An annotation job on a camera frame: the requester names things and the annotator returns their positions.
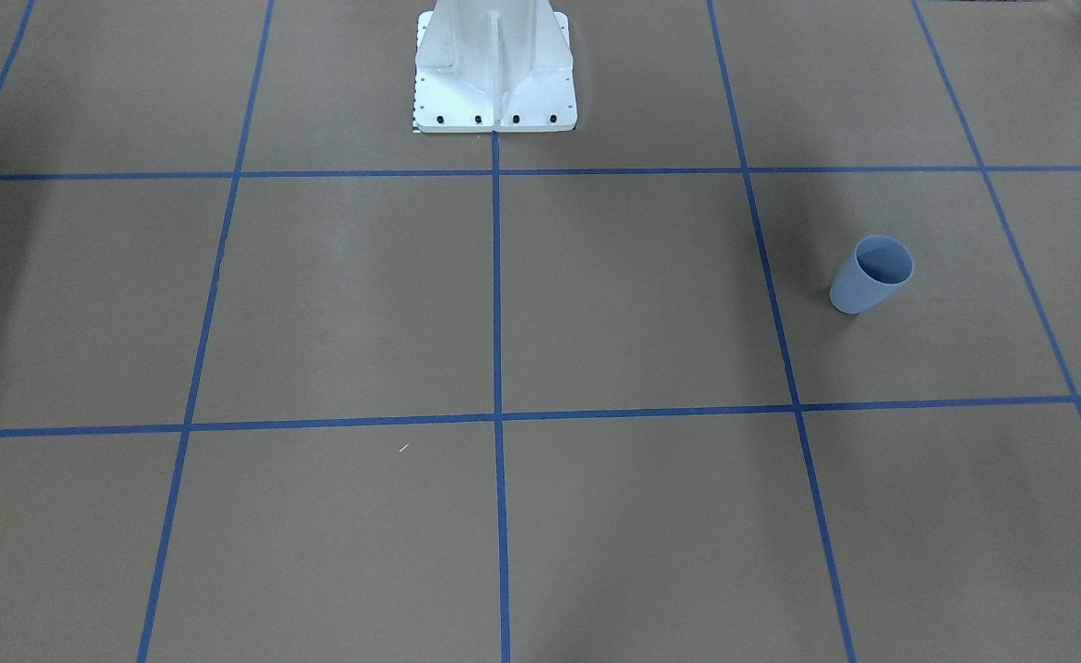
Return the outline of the blue plastic cup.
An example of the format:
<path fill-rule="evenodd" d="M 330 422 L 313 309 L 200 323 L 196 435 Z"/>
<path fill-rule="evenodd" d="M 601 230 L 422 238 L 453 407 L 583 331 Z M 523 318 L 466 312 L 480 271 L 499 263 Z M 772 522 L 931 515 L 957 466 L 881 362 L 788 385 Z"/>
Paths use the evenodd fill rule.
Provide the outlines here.
<path fill-rule="evenodd" d="M 912 273 L 915 261 L 905 244 L 889 236 L 866 236 L 832 277 L 830 303 L 840 313 L 859 315 L 893 297 Z"/>

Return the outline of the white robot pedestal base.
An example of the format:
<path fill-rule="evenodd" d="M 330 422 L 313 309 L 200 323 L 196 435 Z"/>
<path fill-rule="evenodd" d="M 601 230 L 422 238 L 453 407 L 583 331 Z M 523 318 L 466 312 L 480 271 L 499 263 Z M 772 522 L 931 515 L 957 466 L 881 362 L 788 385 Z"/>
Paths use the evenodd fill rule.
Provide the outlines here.
<path fill-rule="evenodd" d="M 549 1 L 438 1 L 417 18 L 412 125 L 423 134 L 569 132 L 570 21 Z"/>

